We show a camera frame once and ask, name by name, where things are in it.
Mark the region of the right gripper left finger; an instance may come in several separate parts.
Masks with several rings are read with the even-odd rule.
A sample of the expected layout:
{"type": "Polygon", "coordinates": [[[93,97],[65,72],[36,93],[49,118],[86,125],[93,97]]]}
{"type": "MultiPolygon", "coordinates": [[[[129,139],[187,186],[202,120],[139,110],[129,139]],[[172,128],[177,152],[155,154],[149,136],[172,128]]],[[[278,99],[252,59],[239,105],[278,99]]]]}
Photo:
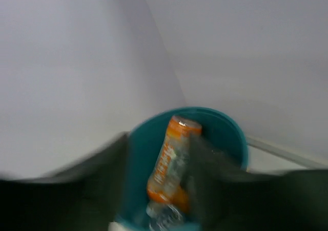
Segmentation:
{"type": "Polygon", "coordinates": [[[1,230],[108,230],[128,158],[122,133],[96,153],[39,178],[1,177],[1,230]]]}

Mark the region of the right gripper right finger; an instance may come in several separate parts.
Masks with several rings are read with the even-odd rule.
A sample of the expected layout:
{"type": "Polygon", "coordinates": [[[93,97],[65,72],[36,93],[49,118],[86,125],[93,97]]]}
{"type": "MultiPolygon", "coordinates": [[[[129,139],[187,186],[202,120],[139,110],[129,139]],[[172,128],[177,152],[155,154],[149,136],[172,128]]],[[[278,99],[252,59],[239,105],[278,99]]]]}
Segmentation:
{"type": "Polygon", "coordinates": [[[249,173],[190,138],[188,191],[202,230],[327,230],[327,170],[249,173]]]}

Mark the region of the orange bottle white label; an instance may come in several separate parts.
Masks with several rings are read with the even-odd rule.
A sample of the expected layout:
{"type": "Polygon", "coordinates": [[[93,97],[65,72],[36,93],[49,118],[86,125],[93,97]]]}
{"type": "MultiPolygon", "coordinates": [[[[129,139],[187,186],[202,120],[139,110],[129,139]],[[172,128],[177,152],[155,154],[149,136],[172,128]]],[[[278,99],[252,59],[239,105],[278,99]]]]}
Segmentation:
{"type": "Polygon", "coordinates": [[[150,200],[173,204],[184,213],[189,212],[189,197],[180,183],[189,159],[189,136],[200,135],[201,131],[199,123],[172,116],[154,170],[148,179],[147,194],[150,200]]]}

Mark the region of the clear ribbed plastic bottle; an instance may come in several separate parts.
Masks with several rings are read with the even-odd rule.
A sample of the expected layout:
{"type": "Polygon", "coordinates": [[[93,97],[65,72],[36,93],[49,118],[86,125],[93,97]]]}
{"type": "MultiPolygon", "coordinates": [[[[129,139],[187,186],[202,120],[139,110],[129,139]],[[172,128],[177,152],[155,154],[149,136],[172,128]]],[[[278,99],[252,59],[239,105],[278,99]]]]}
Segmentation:
{"type": "Polygon", "coordinates": [[[185,223],[184,214],[172,204],[150,201],[146,208],[150,230],[170,230],[185,223]]]}

